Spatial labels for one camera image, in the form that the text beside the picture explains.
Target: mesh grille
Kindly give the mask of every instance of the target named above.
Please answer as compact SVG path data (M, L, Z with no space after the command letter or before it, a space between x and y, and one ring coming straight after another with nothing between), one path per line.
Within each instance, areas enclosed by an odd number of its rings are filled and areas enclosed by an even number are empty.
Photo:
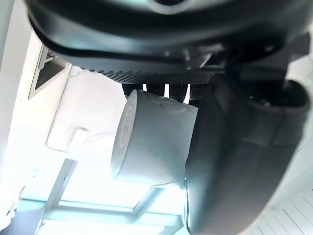
M98 71L106 77L124 84L206 84L216 72L187 72L181 74L155 74L148 72Z

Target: black plastic housing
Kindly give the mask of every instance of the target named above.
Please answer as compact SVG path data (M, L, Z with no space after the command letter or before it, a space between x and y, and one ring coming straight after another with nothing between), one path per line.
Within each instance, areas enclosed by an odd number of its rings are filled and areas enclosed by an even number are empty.
M239 234L273 195L310 109L306 90L295 81L287 80L274 99L250 97L229 77L210 83L186 162L191 234Z
M121 83L203 84L208 55L277 50L307 29L313 0L223 0L174 15L119 8L108 0L25 0L51 50Z

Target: window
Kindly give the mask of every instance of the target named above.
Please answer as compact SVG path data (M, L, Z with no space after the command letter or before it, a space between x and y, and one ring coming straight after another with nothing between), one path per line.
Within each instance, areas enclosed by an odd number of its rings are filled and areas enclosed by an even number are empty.
M158 235L164 227L46 220L38 235Z
M25 185L22 198L47 201L63 162L63 158L56 156L54 158L42 157L42 161L33 170L32 179Z
M180 215L184 206L184 192L169 188L150 206L147 212Z
M110 164L110 157L79 162L61 200L134 208L151 187L112 180Z
M62 72L67 66L67 62L58 57L53 51L43 46L41 55L37 63L35 75L31 85L28 98L37 94L52 78Z

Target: white cylindrical object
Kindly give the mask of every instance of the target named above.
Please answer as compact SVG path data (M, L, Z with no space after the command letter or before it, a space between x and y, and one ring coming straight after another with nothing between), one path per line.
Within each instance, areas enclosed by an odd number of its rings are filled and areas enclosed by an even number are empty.
M113 178L182 186L197 111L192 105L134 90L115 137Z

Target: white wooden panel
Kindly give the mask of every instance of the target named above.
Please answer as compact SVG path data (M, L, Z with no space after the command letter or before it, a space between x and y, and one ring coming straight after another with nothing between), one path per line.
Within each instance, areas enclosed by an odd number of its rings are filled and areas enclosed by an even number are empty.
M293 220L297 227L305 235L313 234L312 224L303 216L303 214L298 210L294 204L288 204L284 207L284 211Z
M304 197L298 197L293 201L293 204L301 211L304 217L313 225L313 207Z
M258 226L264 235L275 235L274 231L265 220L261 219Z
M258 225L254 226L250 232L252 235L264 235Z
M303 235L303 233L299 230L297 225L292 221L292 219L290 219L290 217L284 211L276 212L275 216L279 220L279 222L283 225L283 227L286 229L288 234Z
M276 235L289 235L274 213L267 212L264 215L264 219Z
M303 198L313 207L313 191L311 189L303 194Z

